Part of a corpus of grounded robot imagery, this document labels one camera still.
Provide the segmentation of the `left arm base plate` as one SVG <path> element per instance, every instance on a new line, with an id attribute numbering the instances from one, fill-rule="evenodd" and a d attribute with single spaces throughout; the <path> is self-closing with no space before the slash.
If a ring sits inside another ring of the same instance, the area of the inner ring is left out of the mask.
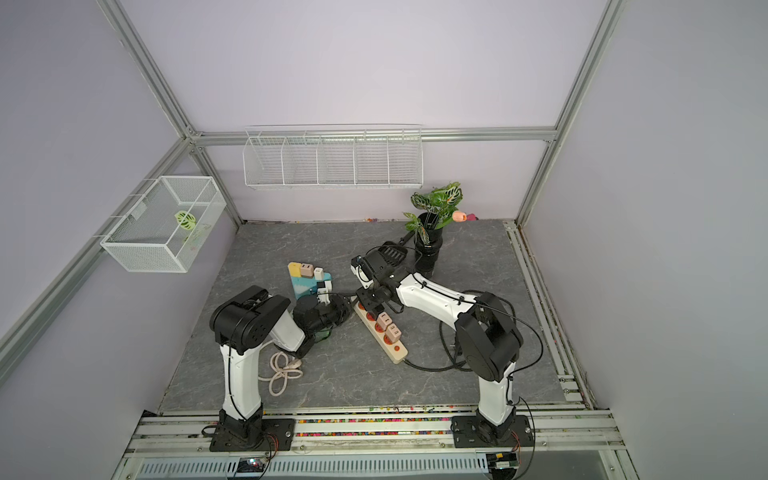
<path id="1" fill-rule="evenodd" d="M 287 452 L 294 439 L 296 421 L 289 418 L 258 418 L 252 422 L 227 419 L 213 431 L 211 452 Z"/>

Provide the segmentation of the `white mesh wall basket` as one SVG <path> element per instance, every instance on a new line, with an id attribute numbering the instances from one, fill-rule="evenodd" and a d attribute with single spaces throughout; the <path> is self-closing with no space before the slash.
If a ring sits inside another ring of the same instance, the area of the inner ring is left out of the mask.
<path id="1" fill-rule="evenodd" d="M 218 222 L 226 201 L 209 176 L 160 176 L 102 238 L 101 247 L 126 271 L 186 273 Z M 190 211 L 192 231 L 174 215 Z"/>

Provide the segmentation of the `black plant pot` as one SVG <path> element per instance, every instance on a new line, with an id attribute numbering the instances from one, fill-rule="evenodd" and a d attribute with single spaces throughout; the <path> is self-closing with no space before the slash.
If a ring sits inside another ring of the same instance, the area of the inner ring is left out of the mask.
<path id="1" fill-rule="evenodd" d="M 443 246 L 443 230 L 428 227 L 432 217 L 431 213 L 420 214 L 418 219 L 421 227 L 415 234 L 415 269 L 427 279 L 431 279 L 434 274 L 440 249 Z"/>

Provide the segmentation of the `beige power strip red sockets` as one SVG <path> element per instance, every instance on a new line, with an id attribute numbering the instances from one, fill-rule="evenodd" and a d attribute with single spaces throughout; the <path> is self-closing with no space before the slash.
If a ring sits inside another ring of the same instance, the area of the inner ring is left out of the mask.
<path id="1" fill-rule="evenodd" d="M 402 343 L 401 338 L 400 338 L 400 341 L 397 342 L 396 344 L 388 344 L 385 342 L 385 338 L 384 338 L 385 331 L 380 331 L 376 328 L 376 319 L 381 312 L 378 314 L 374 314 L 366 310 L 361 302 L 357 302 L 355 304 L 354 311 L 360 317 L 363 324 L 368 328 L 368 330 L 374 336 L 375 340 L 378 342 L 378 344 L 381 346 L 381 348 L 384 350 L 384 352 L 387 354 L 390 360 L 394 364 L 402 363 L 408 355 L 408 350 L 405 347 L 405 345 Z"/>

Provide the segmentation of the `black litter scoop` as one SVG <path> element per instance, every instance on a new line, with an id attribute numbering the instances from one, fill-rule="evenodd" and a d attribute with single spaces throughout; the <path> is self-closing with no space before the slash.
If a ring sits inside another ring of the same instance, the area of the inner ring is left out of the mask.
<path id="1" fill-rule="evenodd" d="M 402 261 L 408 256 L 409 247 L 400 242 L 385 241 L 379 251 L 389 258 Z"/>

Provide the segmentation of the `pink artificial tulip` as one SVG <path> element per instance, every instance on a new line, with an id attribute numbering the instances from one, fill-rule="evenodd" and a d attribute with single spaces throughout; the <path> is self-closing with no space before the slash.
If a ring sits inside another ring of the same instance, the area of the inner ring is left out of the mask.
<path id="1" fill-rule="evenodd" d="M 456 210 L 452 213 L 452 220 L 454 222 L 465 222 L 468 219 L 468 215 L 462 211 Z"/>

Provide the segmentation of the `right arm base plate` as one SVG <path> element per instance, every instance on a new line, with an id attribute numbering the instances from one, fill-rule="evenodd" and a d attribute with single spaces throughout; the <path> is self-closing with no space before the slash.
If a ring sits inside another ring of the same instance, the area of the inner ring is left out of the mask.
<path id="1" fill-rule="evenodd" d="M 510 415 L 501 425 L 493 425 L 479 414 L 454 416 L 450 430 L 456 448 L 532 447 L 534 429 L 524 415 Z"/>

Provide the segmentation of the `pink USB charger plug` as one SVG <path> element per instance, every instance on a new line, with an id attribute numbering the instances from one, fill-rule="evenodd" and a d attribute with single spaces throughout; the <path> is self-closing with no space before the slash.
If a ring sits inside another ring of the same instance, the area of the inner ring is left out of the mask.
<path id="1" fill-rule="evenodd" d="M 381 312 L 376 319 L 376 328 L 380 331 L 386 331 L 392 324 L 392 318 L 386 313 Z"/>
<path id="2" fill-rule="evenodd" d="M 401 335 L 402 332 L 394 323 L 389 324 L 384 332 L 385 342 L 388 344 L 396 344 L 400 341 Z"/>

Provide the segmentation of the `green leaf in basket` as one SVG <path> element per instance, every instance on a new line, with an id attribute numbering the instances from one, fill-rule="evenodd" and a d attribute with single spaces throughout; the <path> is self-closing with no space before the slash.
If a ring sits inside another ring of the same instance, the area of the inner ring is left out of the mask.
<path id="1" fill-rule="evenodd" d="M 185 231 L 192 231 L 196 228 L 197 219 L 190 211 L 178 211 L 174 218 L 178 226 Z"/>

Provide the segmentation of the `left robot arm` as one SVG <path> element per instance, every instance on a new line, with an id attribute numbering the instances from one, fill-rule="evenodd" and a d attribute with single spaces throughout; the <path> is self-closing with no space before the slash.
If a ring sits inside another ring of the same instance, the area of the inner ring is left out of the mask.
<path id="1" fill-rule="evenodd" d="M 224 363 L 225 400 L 220 424 L 240 438 L 256 429 L 263 414 L 257 385 L 259 353 L 271 340 L 282 352 L 303 358 L 322 331 L 344 323 L 353 312 L 351 295 L 338 292 L 290 300 L 253 285 L 216 308 L 209 326 Z"/>

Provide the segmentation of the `teal triangular power socket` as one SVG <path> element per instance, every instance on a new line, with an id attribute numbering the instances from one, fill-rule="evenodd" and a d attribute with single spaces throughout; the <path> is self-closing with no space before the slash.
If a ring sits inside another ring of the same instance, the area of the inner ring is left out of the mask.
<path id="1" fill-rule="evenodd" d="M 287 265 L 294 298 L 318 296 L 323 303 L 330 302 L 332 275 L 322 267 L 310 263 L 290 262 Z"/>

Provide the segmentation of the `green artificial plant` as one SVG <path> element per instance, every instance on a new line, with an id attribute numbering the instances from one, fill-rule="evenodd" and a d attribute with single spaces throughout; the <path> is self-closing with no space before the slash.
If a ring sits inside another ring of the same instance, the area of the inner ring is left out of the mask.
<path id="1" fill-rule="evenodd" d="M 452 182 L 438 187 L 428 193 L 414 192 L 411 205 L 426 214 L 424 218 L 412 212 L 404 212 L 407 218 L 406 230 L 413 232 L 425 246 L 432 245 L 432 232 L 439 232 L 443 227 L 454 221 L 454 214 L 459 211 L 458 205 L 463 200 L 460 182 Z"/>

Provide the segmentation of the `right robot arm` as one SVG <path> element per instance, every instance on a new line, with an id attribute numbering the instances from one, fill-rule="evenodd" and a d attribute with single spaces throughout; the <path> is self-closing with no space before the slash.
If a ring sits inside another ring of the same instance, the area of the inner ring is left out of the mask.
<path id="1" fill-rule="evenodd" d="M 371 251 L 351 260 L 361 284 L 356 291 L 362 318 L 374 322 L 391 302 L 419 310 L 452 328 L 464 359 L 478 377 L 479 421 L 496 430 L 514 422 L 512 379 L 524 339 L 513 313 L 489 292 L 461 293 L 441 286 Z"/>

